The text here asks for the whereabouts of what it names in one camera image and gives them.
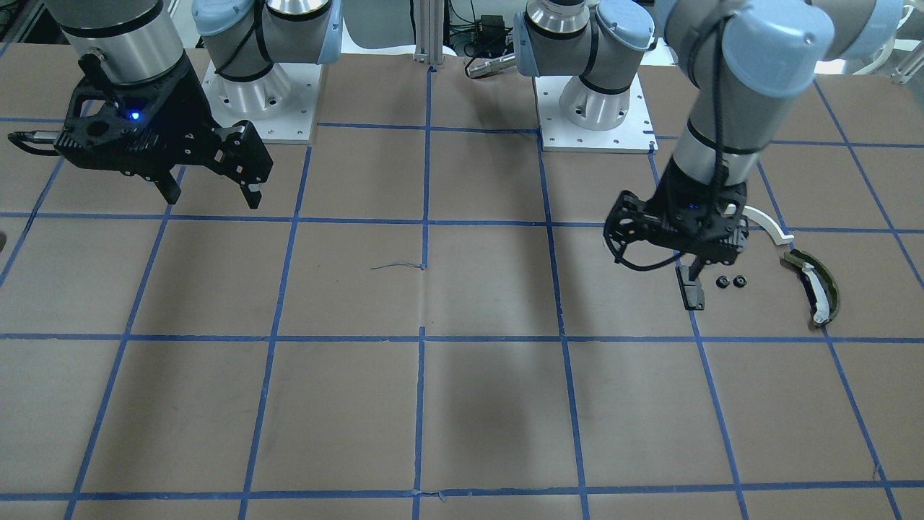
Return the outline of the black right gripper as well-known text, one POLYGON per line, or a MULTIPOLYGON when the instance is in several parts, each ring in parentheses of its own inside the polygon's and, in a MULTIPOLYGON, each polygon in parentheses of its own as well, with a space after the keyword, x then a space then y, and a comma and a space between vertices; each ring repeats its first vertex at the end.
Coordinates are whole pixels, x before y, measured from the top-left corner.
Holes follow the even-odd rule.
POLYGON ((250 121, 230 127, 215 121, 188 56, 135 84, 111 79, 100 55, 80 56, 78 63, 84 76, 55 139, 62 157, 77 167, 146 178, 171 205, 182 192, 172 168, 201 165, 240 185, 245 203, 258 209, 273 158, 250 121))

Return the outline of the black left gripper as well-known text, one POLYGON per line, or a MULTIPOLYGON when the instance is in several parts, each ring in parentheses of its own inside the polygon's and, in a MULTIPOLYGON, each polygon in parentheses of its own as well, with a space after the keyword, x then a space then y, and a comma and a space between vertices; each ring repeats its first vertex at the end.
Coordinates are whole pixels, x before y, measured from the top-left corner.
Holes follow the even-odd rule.
POLYGON ((707 263, 735 263, 748 243, 748 224, 743 216, 748 186, 746 182, 726 183, 727 160, 713 162, 712 174, 713 180, 703 184, 670 160, 649 200, 641 201, 634 192, 621 191, 603 227, 605 244, 615 263, 640 268, 626 259, 627 247, 635 241, 674 251, 674 256, 649 264, 649 269, 666 267, 684 254, 697 256, 687 274, 691 284, 699 283, 707 263))

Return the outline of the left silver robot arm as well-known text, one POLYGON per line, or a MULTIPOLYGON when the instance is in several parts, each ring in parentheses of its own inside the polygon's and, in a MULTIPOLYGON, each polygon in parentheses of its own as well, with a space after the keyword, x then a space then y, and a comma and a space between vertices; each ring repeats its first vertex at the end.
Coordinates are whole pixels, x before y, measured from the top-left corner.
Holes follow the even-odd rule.
POLYGON ((697 87, 686 128, 649 200, 622 191, 603 236, 615 263, 635 241, 732 264, 748 230, 748 177, 815 79, 820 61, 858 59, 897 32, 901 1, 529 1, 515 19, 518 71, 564 76, 577 98, 569 118, 591 127, 596 102, 627 108, 629 89, 660 27, 677 66, 697 87))

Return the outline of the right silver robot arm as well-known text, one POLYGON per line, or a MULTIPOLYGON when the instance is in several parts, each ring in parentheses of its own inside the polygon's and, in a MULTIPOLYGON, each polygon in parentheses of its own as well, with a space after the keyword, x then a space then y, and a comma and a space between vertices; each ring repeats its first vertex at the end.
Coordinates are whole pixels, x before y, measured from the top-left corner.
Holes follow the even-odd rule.
POLYGON ((231 180, 258 208, 273 158, 259 121, 304 116, 286 65, 323 66, 342 53, 340 1, 195 1, 212 62, 206 92, 165 1, 48 1, 83 76, 59 131, 11 133, 36 155, 151 182, 174 204, 172 174, 198 165, 231 180))

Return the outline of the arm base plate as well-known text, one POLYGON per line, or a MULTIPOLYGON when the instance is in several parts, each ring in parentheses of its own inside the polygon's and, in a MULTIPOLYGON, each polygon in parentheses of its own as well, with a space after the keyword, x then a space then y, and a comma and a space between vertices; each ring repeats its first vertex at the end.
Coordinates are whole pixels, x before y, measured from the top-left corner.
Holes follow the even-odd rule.
POLYGON ((324 66, 275 64, 263 78, 231 82, 206 69, 202 88, 221 127, 251 121, 267 144, 310 144, 324 66))
POLYGON ((647 154, 659 149, 640 77, 627 91, 604 95, 578 77, 533 80, 546 152, 647 154))

